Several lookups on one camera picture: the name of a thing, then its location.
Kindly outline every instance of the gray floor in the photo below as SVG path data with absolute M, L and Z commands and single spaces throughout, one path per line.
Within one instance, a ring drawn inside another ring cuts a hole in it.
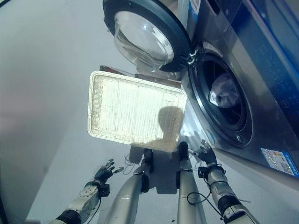
M 0 8 L 0 192 L 10 223 L 48 223 L 110 158 L 129 146 L 87 133 L 89 75 L 100 64 L 134 72 L 115 49 L 101 0 L 12 0 Z M 299 213 L 228 166 L 236 194 L 261 223 L 296 223 Z M 92 223 L 102 223 L 128 175 L 109 180 Z M 200 192 L 207 187 L 196 178 Z M 176 220 L 178 195 L 140 196 L 137 224 Z M 208 223 L 222 223 L 204 203 Z

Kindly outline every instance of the sticker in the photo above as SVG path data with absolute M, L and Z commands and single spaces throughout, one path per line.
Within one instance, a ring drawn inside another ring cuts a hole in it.
M 263 155 L 271 168 L 299 178 L 299 172 L 288 152 L 280 152 L 261 148 Z

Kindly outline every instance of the front-loading washing machine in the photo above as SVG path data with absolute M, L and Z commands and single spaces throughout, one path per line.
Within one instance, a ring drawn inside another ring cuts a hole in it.
M 203 0 L 191 41 L 160 1 L 103 1 L 104 21 L 129 61 L 148 71 L 186 70 L 183 87 L 213 147 L 299 177 L 296 7 L 279 0 Z M 229 107 L 210 97 L 223 74 L 238 95 Z

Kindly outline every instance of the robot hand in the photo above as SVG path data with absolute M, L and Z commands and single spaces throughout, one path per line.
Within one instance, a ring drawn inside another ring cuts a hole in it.
M 116 173 L 119 173 L 123 171 L 123 167 L 119 167 L 117 170 L 113 171 L 115 167 L 112 167 L 114 165 L 113 159 L 110 159 L 105 165 L 103 165 L 95 174 L 94 180 L 99 181 L 102 184 L 105 184 L 106 181 Z
M 103 165 L 95 174 L 93 182 L 99 185 L 99 194 L 101 197 L 107 197 L 110 194 L 109 184 L 106 184 L 107 180 L 113 176 L 113 174 L 117 174 L 124 170 L 124 167 L 119 167 L 117 170 L 114 170 L 114 160 L 110 159 L 108 162 Z
M 69 207 L 51 224 L 83 224 L 89 218 L 92 210 L 99 203 L 102 197 L 107 197 L 110 194 L 109 184 L 106 181 L 113 176 L 113 174 L 123 171 L 123 167 L 119 167 L 113 171 L 115 167 L 113 159 L 110 159 L 104 166 L 102 166 L 93 181 L 88 182 L 84 188 L 79 192 L 78 197 L 73 200 Z
M 214 203 L 220 211 L 221 218 L 226 224 L 258 224 L 259 222 L 240 203 L 229 186 L 228 179 L 225 176 L 226 171 L 221 164 L 217 164 L 212 147 L 205 140 L 202 140 L 201 144 L 203 146 L 200 147 L 200 153 L 192 150 L 189 150 L 189 152 L 206 162 L 207 167 L 198 168 L 198 176 L 206 180 Z
M 197 154 L 197 156 L 204 162 L 206 165 L 212 166 L 217 164 L 217 159 L 212 147 L 205 140 L 201 141 L 203 146 L 200 146 L 201 152 Z

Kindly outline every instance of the wire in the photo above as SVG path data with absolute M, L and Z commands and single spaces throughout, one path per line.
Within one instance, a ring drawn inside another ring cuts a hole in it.
M 212 206 L 212 208 L 221 216 L 221 220 L 222 220 L 222 215 L 221 215 L 221 213 L 212 205 L 212 203 L 209 201 L 209 199 L 208 199 L 208 197 L 211 195 L 211 193 L 212 193 L 212 191 L 211 191 L 211 186 L 213 185 L 213 184 L 215 184 L 215 183 L 227 183 L 226 181 L 215 181 L 215 182 L 213 182 L 211 185 L 210 184 L 208 184 L 208 182 L 207 182 L 207 180 L 205 179 L 205 178 L 203 178 L 204 179 L 204 181 L 205 181 L 205 183 L 208 185 L 208 187 L 209 187 L 209 190 L 210 190 L 210 192 L 209 192 L 209 194 L 207 195 L 207 196 L 204 196 L 202 193 L 199 193 L 199 192 L 191 192 L 191 193 L 189 193 L 188 195 L 187 195 L 187 201 L 188 201 L 188 203 L 189 204 L 193 204 L 193 205 L 195 205 L 195 204 L 199 204 L 199 203 L 203 203 L 204 201 L 207 201 L 207 202 L 209 202 L 209 204 Z M 202 200 L 202 201 L 200 201 L 200 202 L 195 202 L 195 203 L 193 203 L 193 202 L 190 202 L 189 201 L 189 198 L 190 198 L 190 195 L 191 194 L 197 194 L 197 195 L 201 195 L 201 196 L 203 196 L 204 197 L 204 200 Z
M 212 208 L 222 217 L 222 215 L 221 215 L 221 213 L 212 205 L 212 203 L 209 201 L 209 199 L 208 199 L 208 197 L 211 195 L 211 191 L 210 191 L 210 193 L 207 195 L 207 196 L 204 196 L 202 193 L 199 193 L 199 192 L 191 192 L 191 193 L 189 193 L 188 195 L 187 195 L 187 201 L 188 201 L 188 203 L 189 204 L 199 204 L 199 203 L 202 203 L 202 202 L 204 202 L 204 201 L 207 201 L 207 202 L 209 202 L 209 204 L 212 206 Z M 192 203 L 192 202 L 190 202 L 189 201 L 189 196 L 191 195 L 191 194 L 197 194 L 197 195 L 201 195 L 201 196 L 203 196 L 204 197 L 204 200 L 202 200 L 202 201 L 200 201 L 200 202 L 196 202 L 196 203 Z
M 130 154 L 124 156 L 125 164 L 126 164 L 126 167 L 124 168 L 124 170 L 122 172 L 124 175 L 129 175 L 132 172 L 132 170 L 134 169 L 135 165 L 136 165 L 136 164 L 130 162 L 130 160 L 128 159 L 129 156 L 130 156 Z M 132 168 L 128 172 L 126 172 L 128 167 L 132 167 Z
M 90 221 L 93 219 L 93 217 L 95 216 L 95 214 L 97 213 L 97 211 L 99 210 L 99 208 L 100 208 L 100 205 L 101 205 L 101 202 L 102 202 L 102 199 L 100 199 L 100 203 L 99 203 L 99 205 L 98 205 L 98 207 L 97 207 L 97 209 L 96 209 L 96 211 L 95 211 L 95 213 L 93 214 L 93 216 L 89 219 L 89 221 L 88 221 L 88 223 L 87 224 L 89 224 L 90 223 Z

